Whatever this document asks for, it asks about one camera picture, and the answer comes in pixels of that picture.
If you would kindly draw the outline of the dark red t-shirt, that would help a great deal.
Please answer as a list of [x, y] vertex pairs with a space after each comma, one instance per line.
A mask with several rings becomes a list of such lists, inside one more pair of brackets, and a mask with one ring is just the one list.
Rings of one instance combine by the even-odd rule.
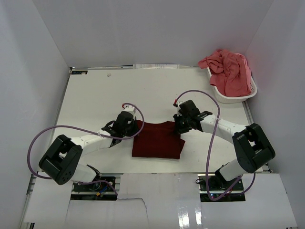
[[180, 159], [185, 141], [175, 131], [175, 122], [159, 124], [137, 121], [142, 131], [133, 139], [132, 157]]

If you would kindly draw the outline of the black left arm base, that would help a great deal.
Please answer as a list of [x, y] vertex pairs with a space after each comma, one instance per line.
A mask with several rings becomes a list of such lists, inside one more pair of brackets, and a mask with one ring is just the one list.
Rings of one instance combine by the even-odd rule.
[[73, 183], [71, 200], [86, 200], [86, 201], [115, 201], [117, 195], [110, 187], [115, 188], [116, 177], [106, 176], [100, 177], [105, 182], [99, 182], [89, 185], [81, 185], [77, 182]]

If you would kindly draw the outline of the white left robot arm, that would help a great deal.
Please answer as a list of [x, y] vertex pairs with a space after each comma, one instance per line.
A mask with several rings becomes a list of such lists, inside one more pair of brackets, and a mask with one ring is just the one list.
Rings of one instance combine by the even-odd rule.
[[98, 189], [101, 173], [91, 165], [80, 164], [79, 160], [84, 155], [111, 148], [139, 133], [137, 108], [132, 104], [123, 104], [122, 107], [116, 120], [108, 122], [97, 133], [89, 132], [72, 138], [57, 136], [39, 161], [39, 168], [58, 185], [74, 181], [84, 183], [89, 190]]

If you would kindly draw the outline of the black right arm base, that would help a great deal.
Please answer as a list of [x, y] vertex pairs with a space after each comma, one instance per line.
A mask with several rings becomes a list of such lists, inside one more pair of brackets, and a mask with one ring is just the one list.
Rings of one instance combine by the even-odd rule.
[[[209, 190], [210, 190], [210, 196], [211, 198], [217, 198], [219, 197], [222, 193], [224, 193], [230, 185], [235, 181], [235, 179], [221, 183], [219, 184], [214, 176], [209, 177]], [[207, 194], [207, 189], [206, 189], [206, 182], [205, 182], [205, 176], [199, 176], [196, 181], [196, 184], [199, 185], [199, 190], [200, 190], [200, 199], [201, 202], [212, 202], [210, 198], [208, 197]], [[244, 185], [242, 180], [240, 179], [226, 194], [224, 197], [222, 197], [218, 202], [244, 202], [246, 201], [245, 199], [245, 194], [240, 194], [241, 192], [244, 191]]]

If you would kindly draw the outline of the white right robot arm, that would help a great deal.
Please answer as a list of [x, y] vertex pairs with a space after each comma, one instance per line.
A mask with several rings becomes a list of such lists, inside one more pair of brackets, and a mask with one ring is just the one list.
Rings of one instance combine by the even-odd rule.
[[184, 134], [198, 130], [215, 135], [234, 146], [236, 159], [221, 166], [209, 181], [220, 190], [227, 190], [235, 178], [254, 173], [275, 157], [275, 151], [258, 124], [248, 126], [217, 118], [211, 112], [200, 112], [192, 100], [175, 102], [175, 130]]

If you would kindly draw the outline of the pink t-shirt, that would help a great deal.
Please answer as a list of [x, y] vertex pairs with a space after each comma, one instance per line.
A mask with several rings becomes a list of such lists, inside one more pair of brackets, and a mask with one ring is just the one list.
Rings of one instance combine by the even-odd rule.
[[229, 50], [216, 50], [198, 62], [211, 72], [210, 85], [226, 97], [243, 97], [251, 93], [251, 70], [245, 57]]

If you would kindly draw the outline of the small black label sticker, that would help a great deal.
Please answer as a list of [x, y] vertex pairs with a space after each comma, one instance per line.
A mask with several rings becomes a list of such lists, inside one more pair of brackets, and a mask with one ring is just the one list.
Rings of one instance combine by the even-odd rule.
[[81, 70], [81, 71], [71, 71], [71, 75], [85, 75], [87, 74], [87, 70]]

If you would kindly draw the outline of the white front cover sheet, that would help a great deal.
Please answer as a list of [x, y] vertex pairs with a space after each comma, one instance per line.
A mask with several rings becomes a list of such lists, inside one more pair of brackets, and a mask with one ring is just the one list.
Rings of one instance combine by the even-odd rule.
[[245, 175], [244, 201], [202, 202], [195, 174], [123, 174], [115, 201], [71, 200], [37, 179], [24, 222], [40, 229], [284, 229], [297, 225], [278, 174]]

